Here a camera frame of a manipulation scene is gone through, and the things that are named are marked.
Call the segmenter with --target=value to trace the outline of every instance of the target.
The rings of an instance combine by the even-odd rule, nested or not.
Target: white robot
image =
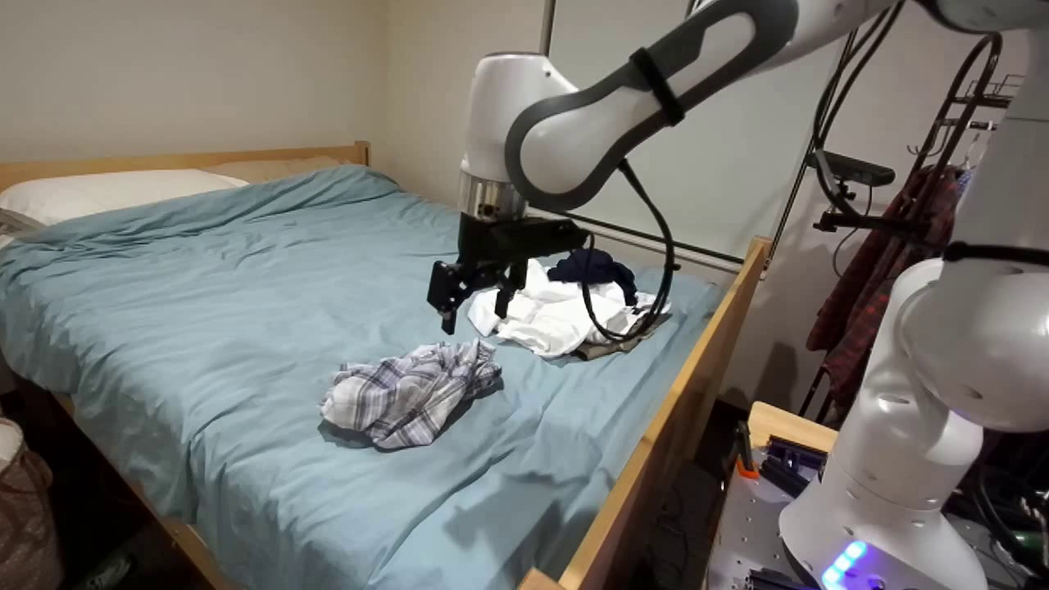
[[[1030,29],[1034,67],[970,184],[954,247],[891,292],[861,398],[827,462],[783,514],[793,560],[822,587],[984,590],[979,554],[940,514],[984,429],[1049,429],[1049,0],[921,0],[951,29]],[[891,0],[710,0],[591,87],[544,55],[484,60],[464,169],[484,211],[464,217],[458,265],[431,301],[453,323],[478,286],[522,282],[522,256],[571,249],[571,223],[522,223],[526,203],[573,211],[623,158],[720,87],[844,40]],[[706,55],[715,25],[747,29]]]

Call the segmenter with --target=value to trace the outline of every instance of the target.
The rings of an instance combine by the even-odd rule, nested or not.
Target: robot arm
[[[432,265],[431,306],[453,332],[471,289],[503,289],[500,315],[526,286],[526,260],[585,247],[573,223],[522,218],[526,207],[573,211],[602,194],[626,154],[715,91],[844,40],[894,0],[710,0],[591,87],[544,55],[490,55],[477,67],[467,158],[470,197],[458,261]],[[732,25],[732,52],[706,49]]]

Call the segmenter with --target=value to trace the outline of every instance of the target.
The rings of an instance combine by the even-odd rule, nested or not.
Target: blue bed sheet
[[[369,167],[89,217],[0,251],[0,347],[239,587],[514,587],[567,565],[722,289],[679,275],[632,355],[500,347],[432,445],[328,436],[338,365],[445,338],[453,251],[456,212]]]

